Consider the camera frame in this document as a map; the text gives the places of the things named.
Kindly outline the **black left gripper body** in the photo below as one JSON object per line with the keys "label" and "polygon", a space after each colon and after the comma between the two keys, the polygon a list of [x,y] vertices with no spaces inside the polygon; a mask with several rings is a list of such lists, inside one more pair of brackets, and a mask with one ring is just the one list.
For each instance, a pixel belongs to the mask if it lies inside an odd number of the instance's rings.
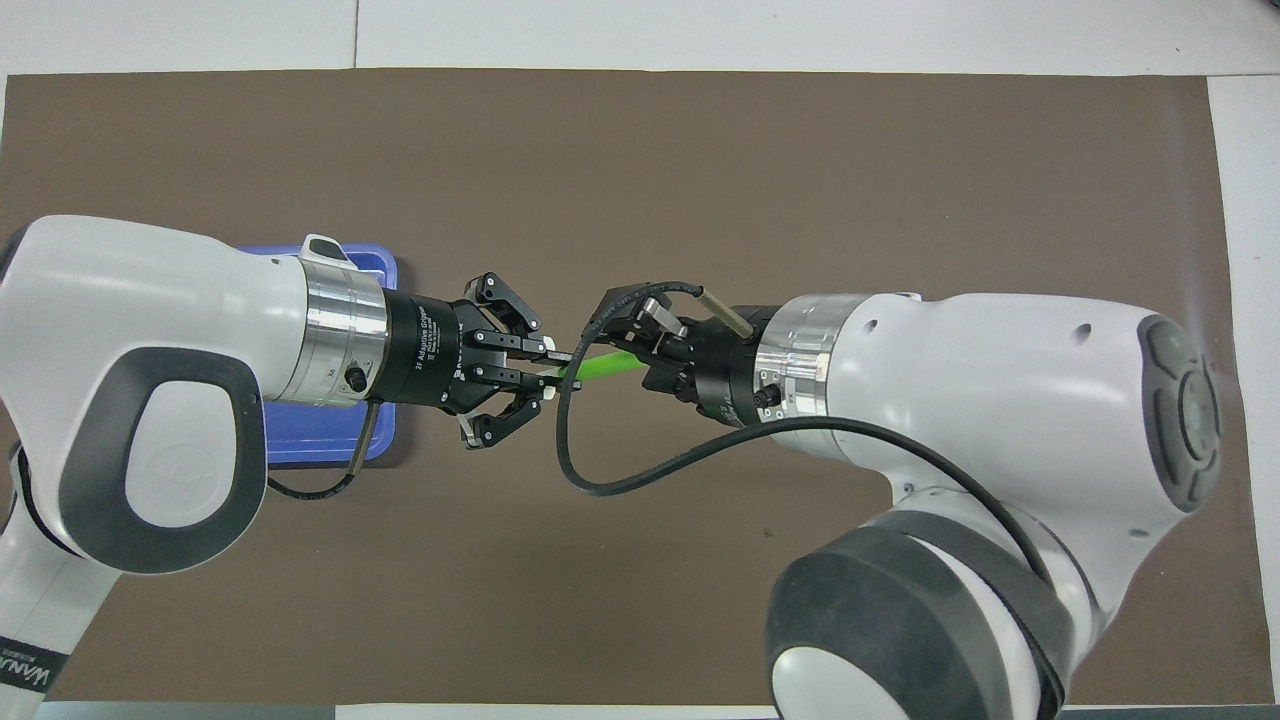
{"label": "black left gripper body", "polygon": [[388,342],[384,400],[471,413],[486,401],[486,384],[465,377],[465,333],[486,328],[486,318],[467,299],[445,302],[404,291],[387,291]]}

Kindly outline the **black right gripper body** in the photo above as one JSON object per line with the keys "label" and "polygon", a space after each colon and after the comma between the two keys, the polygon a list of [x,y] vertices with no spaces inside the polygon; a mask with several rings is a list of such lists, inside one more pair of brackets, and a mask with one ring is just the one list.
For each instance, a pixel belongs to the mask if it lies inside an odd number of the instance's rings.
{"label": "black right gripper body", "polygon": [[762,333],[772,319],[771,307],[736,307],[753,327],[749,340],[740,338],[721,320],[707,318],[680,319],[689,328],[692,351],[680,357],[681,363],[695,365],[696,397],[676,397],[694,404],[703,416],[728,427],[749,427],[760,421],[755,405],[756,351]]}

